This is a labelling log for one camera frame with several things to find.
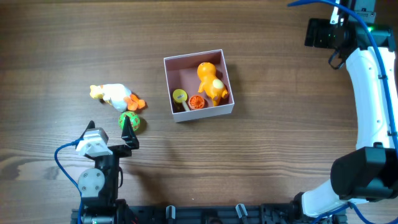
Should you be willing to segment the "orange plastic dinosaur toy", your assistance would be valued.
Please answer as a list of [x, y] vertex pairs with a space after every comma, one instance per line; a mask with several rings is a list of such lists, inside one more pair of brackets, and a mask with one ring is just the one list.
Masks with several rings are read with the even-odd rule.
[[198, 93], [205, 92], [213, 106], [218, 106], [221, 99], [229, 97], [225, 84], [216, 76], [216, 72], [216, 67], [210, 62], [202, 62], [197, 69], [200, 79]]

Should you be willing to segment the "yellow wooden rattle drum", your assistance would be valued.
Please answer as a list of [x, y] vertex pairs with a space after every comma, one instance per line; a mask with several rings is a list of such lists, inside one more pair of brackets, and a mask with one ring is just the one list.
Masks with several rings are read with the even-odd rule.
[[172, 93], [172, 98], [178, 111], [190, 111], [187, 104], [188, 95], [185, 90], [175, 89]]

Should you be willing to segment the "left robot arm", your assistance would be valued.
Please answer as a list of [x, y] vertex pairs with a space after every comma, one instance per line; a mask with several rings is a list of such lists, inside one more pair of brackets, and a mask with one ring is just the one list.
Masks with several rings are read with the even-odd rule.
[[95, 162], [93, 168], [82, 172], [78, 178], [83, 208], [78, 215], [82, 223], [137, 223], [138, 218], [124, 199], [118, 198], [123, 185], [121, 158], [132, 156], [139, 149], [130, 118], [123, 120], [124, 144], [108, 146], [109, 137], [103, 128], [91, 121], [76, 146], [76, 152]]

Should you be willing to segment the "orange round slotted toy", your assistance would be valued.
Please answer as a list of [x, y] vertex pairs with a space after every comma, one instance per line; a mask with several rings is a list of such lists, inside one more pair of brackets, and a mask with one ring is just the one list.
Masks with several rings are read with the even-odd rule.
[[203, 109], [206, 105], [205, 99], [200, 95], [193, 95], [188, 101], [188, 105], [192, 110]]

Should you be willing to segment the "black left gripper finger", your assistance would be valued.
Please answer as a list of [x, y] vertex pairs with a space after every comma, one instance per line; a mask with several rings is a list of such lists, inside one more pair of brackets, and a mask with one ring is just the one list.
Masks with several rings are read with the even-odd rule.
[[135, 135], [130, 118], [128, 116], [124, 118], [121, 138], [131, 149], [139, 149], [139, 141]]
[[88, 123], [88, 125], [87, 125], [86, 129], [84, 130], [84, 132], [82, 133], [81, 137], [83, 137], [83, 136], [85, 135], [85, 133], [86, 133], [87, 130], [93, 129], [93, 128], [95, 128], [95, 122], [94, 122], [93, 120], [91, 120], [91, 121]]

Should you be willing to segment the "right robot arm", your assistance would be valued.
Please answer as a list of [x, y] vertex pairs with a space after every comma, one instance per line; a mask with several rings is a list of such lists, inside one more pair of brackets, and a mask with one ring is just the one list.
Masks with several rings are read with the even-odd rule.
[[301, 214], [318, 218], [352, 204], [397, 197], [396, 43], [388, 26], [311, 18], [305, 45], [333, 49], [349, 73], [356, 103], [355, 151], [337, 159], [330, 179], [296, 197]]

